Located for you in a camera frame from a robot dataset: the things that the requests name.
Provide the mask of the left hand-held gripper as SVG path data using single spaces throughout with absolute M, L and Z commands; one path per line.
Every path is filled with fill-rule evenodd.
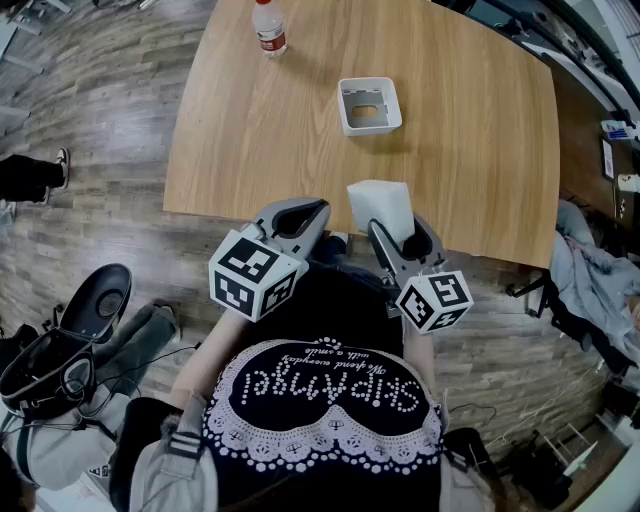
M 211 299 L 252 322 L 272 313 L 308 271 L 302 260 L 323 234 L 330 213 L 324 199 L 281 200 L 265 206 L 242 230 L 229 231 L 209 260 Z M 274 234 L 282 250 L 269 245 L 264 233 Z

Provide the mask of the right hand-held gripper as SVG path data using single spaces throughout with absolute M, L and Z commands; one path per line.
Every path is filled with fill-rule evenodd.
M 422 217 L 414 218 L 419 261 L 438 265 L 442 243 Z M 418 261 L 405 258 L 387 229 L 376 219 L 367 228 L 368 239 L 380 266 L 394 281 L 407 281 L 395 306 L 419 334 L 454 326 L 474 305 L 461 271 L 418 274 Z

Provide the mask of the white rectangular block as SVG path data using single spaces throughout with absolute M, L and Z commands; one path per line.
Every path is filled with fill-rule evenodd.
M 414 235 L 414 216 L 406 183 L 363 180 L 347 187 L 355 227 L 366 233 L 371 220 L 381 223 L 397 244 Z

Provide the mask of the white square tray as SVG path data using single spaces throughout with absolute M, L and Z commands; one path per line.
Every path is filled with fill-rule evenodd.
M 390 78 L 341 79 L 337 98 L 342 129 L 348 137 L 386 135 L 402 126 L 395 84 Z

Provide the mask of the person's right forearm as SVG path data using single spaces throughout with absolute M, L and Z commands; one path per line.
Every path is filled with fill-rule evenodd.
M 420 334 L 410 323 L 403 323 L 403 358 L 420 375 L 433 395 L 437 395 L 433 337 Z

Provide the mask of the person's left forearm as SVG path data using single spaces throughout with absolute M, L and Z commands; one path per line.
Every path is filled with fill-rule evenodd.
M 178 373 L 166 402 L 184 410 L 191 396 L 209 400 L 219 375 L 231 360 L 250 321 L 226 310 Z

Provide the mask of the person's dark jeans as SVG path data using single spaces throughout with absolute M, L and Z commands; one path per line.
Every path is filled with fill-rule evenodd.
M 385 281 L 367 269 L 350 264 L 347 249 L 348 243 L 344 244 L 341 240 L 331 238 L 329 235 L 321 237 L 307 257 L 309 267 L 339 272 L 372 292 L 386 296 L 388 286 Z

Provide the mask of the light wooden table white legs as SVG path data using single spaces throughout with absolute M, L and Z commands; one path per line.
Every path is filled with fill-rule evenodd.
M 549 265 L 560 144 L 550 69 L 429 0 L 280 0 L 287 50 L 270 58 L 253 0 L 218 0 L 174 131 L 164 207 L 251 219 L 291 197 L 329 201 L 350 232 L 347 187 L 404 182 L 447 249 Z M 341 79 L 387 77 L 402 126 L 344 134 Z

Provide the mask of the person's black top lace print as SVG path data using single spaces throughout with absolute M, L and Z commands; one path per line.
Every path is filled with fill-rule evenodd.
M 403 358 L 382 295 L 311 269 L 250 322 L 209 400 L 137 398 L 125 415 L 116 512 L 499 512 L 479 436 Z

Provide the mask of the black office chair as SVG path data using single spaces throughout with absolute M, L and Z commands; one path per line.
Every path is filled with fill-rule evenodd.
M 551 280 L 550 272 L 544 270 L 542 275 L 524 286 L 520 290 L 511 283 L 505 288 L 505 293 L 514 298 L 541 288 L 541 298 L 537 309 L 528 309 L 527 314 L 533 318 L 540 318 L 545 309 L 552 312 L 551 324 L 561 331 L 562 334 L 578 342 L 584 352 L 595 348 L 599 355 L 615 376 L 624 376 L 631 367 L 638 365 L 625 356 L 619 349 L 610 343 L 604 332 L 593 325 L 590 321 L 573 315 L 559 298 L 557 287 Z

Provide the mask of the clear water bottle red label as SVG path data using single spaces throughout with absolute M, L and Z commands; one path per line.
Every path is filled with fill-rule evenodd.
M 266 56 L 277 57 L 286 51 L 284 16 L 275 0 L 255 0 L 252 23 Z

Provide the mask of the dark wooden table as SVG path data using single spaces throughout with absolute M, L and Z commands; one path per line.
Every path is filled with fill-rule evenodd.
M 553 60 L 560 138 L 560 189 L 631 231 L 640 218 L 640 193 L 623 192 L 605 175 L 601 122 L 609 111 L 569 71 Z

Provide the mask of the blue and white bottle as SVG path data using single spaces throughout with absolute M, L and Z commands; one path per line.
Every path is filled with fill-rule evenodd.
M 640 142 L 640 128 L 625 121 L 604 120 L 601 128 L 609 140 L 629 140 Z

